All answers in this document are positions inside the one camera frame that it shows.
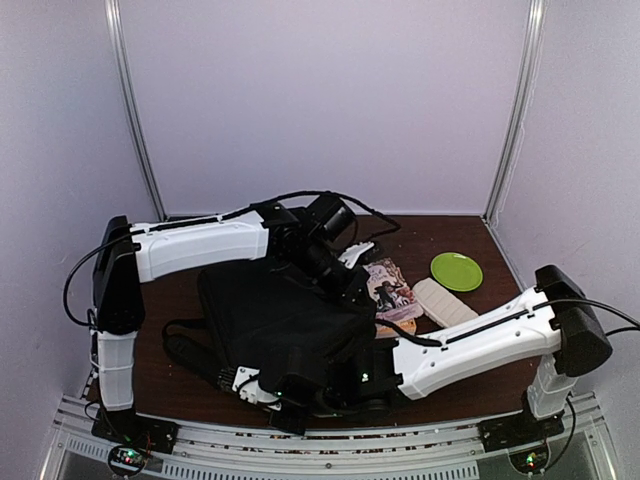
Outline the black student backpack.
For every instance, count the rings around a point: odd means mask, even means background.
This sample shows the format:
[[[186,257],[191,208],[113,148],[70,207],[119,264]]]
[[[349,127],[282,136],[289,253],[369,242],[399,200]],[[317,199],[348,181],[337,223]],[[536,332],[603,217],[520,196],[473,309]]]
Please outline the black student backpack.
[[[204,329],[212,344],[162,333],[175,363],[218,386],[222,369],[260,370],[259,386],[274,395],[310,397],[329,384],[332,365],[353,356],[375,333],[375,305],[330,298],[295,267],[272,260],[205,268],[197,278],[203,315],[178,326]]]

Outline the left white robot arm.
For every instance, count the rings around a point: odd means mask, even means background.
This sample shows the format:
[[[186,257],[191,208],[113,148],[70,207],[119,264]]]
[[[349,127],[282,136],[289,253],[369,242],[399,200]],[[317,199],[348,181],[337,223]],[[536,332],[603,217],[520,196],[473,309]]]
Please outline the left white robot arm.
[[[281,258],[326,293],[357,301],[366,284],[360,258],[374,246],[363,241],[334,252],[330,245],[354,221],[345,197],[315,194],[306,207],[278,199],[222,215],[162,223],[108,223],[93,273],[96,362],[106,429],[123,444],[137,442],[144,424],[134,408],[133,367],[137,333],[145,319],[144,283],[217,263]]]

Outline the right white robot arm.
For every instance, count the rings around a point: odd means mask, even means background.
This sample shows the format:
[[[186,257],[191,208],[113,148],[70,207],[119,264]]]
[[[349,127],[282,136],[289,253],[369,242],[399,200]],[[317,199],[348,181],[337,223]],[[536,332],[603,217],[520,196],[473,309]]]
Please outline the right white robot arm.
[[[564,409],[577,379],[602,366],[613,347],[594,302],[558,266],[535,273],[536,283],[507,304],[427,336],[373,340],[328,369],[325,385],[305,406],[284,399],[270,413],[278,430],[304,434],[309,419],[370,419],[458,381],[528,357],[541,362],[513,419],[530,442]]]

